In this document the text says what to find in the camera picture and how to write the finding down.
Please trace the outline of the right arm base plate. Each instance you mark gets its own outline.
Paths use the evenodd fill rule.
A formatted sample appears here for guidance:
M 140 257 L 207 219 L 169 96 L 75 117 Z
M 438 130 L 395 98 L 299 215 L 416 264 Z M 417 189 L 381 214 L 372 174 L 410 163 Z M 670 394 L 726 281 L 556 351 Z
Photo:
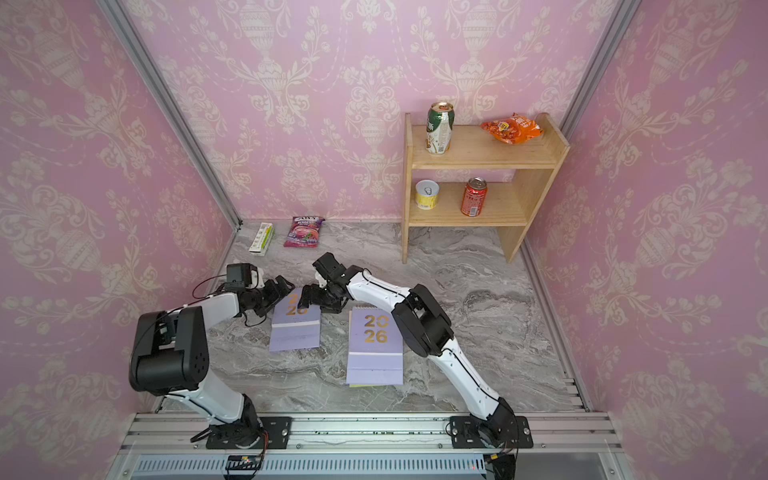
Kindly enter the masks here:
M 501 421 L 474 416 L 452 416 L 447 424 L 454 449 L 532 449 L 534 441 L 528 418 L 517 416 Z

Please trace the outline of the purple calendar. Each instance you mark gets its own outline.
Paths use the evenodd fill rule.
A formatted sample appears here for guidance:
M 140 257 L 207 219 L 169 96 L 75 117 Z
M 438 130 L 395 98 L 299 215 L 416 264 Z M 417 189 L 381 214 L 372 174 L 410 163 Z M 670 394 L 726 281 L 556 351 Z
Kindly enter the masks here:
M 354 307 L 349 315 L 346 383 L 350 386 L 403 384 L 403 339 L 384 310 Z
M 302 288 L 298 287 L 274 308 L 271 319 L 269 352 L 311 349 L 320 345 L 321 310 L 316 305 L 299 306 Z

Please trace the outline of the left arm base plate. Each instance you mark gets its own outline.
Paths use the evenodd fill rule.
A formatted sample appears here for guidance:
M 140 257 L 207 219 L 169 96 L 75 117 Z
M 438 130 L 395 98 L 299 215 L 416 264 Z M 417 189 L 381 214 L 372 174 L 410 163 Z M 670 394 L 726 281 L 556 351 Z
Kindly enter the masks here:
M 291 423 L 289 416 L 267 416 L 259 418 L 255 432 L 235 424 L 211 426 L 205 447 L 210 450 L 283 450 L 287 448 L 290 439 Z

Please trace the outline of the green calendar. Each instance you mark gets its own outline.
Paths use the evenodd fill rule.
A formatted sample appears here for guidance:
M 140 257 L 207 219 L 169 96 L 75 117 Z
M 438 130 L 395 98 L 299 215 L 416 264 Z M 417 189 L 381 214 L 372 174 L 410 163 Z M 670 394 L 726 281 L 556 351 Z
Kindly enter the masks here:
M 349 388 L 389 388 L 389 387 L 402 387 L 402 384 L 389 385 L 389 384 L 348 384 Z

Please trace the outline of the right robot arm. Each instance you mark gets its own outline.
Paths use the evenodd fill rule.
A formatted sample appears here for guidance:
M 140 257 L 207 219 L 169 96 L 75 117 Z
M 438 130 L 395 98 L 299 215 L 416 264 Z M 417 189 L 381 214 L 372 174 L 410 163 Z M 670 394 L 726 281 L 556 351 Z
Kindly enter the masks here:
M 530 446 L 523 418 L 471 364 L 448 314 L 426 286 L 388 283 L 366 268 L 344 266 L 330 252 L 312 266 L 316 281 L 303 287 L 302 308 L 317 305 L 324 312 L 339 313 L 352 300 L 390 314 L 407 347 L 436 364 L 460 394 L 484 444 L 502 449 Z

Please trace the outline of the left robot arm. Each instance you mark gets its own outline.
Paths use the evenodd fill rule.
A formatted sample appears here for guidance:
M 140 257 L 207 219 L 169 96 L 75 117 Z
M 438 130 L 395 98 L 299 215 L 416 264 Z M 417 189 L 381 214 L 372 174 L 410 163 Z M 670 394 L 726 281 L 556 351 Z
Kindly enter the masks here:
M 137 392 L 179 401 L 207 421 L 190 442 L 210 450 L 285 449 L 292 420 L 261 418 L 253 401 L 210 369 L 207 332 L 249 312 L 264 319 L 295 289 L 282 276 L 262 277 L 249 263 L 230 264 L 210 294 L 172 310 L 142 314 L 130 358 L 129 383 Z

